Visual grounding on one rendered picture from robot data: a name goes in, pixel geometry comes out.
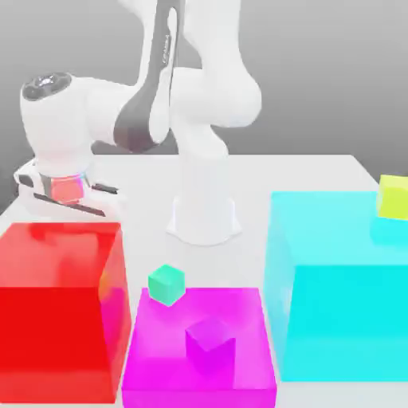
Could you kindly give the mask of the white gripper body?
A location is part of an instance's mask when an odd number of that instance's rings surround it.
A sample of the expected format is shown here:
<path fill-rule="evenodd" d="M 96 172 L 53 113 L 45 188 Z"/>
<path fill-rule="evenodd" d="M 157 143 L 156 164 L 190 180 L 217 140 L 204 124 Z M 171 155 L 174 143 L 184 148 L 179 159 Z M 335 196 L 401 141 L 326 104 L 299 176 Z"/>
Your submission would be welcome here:
<path fill-rule="evenodd" d="M 20 186 L 19 198 L 24 207 L 40 218 L 51 222 L 121 222 L 124 204 L 120 198 L 94 192 L 71 201 L 57 201 L 32 188 Z"/>

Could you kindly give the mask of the small green cube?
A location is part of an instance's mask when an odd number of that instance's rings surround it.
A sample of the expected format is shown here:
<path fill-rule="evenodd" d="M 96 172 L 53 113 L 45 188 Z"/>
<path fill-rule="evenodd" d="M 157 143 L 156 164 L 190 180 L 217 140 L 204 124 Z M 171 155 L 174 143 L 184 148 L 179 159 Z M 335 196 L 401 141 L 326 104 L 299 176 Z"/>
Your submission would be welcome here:
<path fill-rule="evenodd" d="M 148 292 L 151 299 L 171 306 L 186 291 L 185 273 L 170 265 L 162 265 L 148 276 Z"/>

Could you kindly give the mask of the small purple cube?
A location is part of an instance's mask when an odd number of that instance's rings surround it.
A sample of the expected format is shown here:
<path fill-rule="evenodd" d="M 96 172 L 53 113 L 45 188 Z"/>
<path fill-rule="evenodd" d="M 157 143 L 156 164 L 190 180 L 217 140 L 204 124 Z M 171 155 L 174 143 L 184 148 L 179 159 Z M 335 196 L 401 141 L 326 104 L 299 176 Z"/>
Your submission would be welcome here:
<path fill-rule="evenodd" d="M 186 357 L 200 375 L 234 377 L 237 338 L 232 328 L 216 316 L 207 316 L 185 329 Z"/>

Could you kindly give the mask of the small yellow cube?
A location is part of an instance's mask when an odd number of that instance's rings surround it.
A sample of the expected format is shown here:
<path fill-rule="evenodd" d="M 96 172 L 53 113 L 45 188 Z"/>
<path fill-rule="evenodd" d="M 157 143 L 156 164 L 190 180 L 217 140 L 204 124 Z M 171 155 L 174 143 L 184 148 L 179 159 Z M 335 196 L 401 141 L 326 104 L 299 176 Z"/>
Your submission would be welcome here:
<path fill-rule="evenodd" d="M 376 206 L 379 217 L 408 221 L 408 176 L 381 175 Z"/>

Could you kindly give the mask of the large red box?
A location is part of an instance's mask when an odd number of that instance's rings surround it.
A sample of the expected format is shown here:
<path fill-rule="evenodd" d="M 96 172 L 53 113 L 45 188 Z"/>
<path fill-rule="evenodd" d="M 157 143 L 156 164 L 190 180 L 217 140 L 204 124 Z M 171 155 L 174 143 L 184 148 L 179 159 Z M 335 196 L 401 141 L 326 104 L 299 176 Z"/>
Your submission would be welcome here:
<path fill-rule="evenodd" d="M 0 235 L 0 402 L 114 402 L 130 330 L 119 223 Z"/>

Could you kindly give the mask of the large magenta box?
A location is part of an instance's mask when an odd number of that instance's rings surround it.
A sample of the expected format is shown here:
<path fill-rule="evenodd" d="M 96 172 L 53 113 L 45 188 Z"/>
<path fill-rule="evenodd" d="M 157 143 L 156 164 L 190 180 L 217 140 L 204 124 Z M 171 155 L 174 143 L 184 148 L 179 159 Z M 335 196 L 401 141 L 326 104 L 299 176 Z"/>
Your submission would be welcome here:
<path fill-rule="evenodd" d="M 204 377 L 185 329 L 207 316 L 237 338 L 234 377 Z M 170 307 L 143 290 L 122 382 L 124 408 L 275 408 L 277 383 L 258 288 L 187 288 Z"/>

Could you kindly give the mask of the large cyan box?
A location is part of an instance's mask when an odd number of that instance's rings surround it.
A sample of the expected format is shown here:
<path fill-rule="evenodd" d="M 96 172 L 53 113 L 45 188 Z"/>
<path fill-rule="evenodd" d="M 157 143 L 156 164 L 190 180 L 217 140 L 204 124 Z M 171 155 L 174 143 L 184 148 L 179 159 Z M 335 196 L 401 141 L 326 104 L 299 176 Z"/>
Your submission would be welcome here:
<path fill-rule="evenodd" d="M 264 294 L 285 382 L 408 382 L 408 221 L 373 191 L 275 191 Z"/>

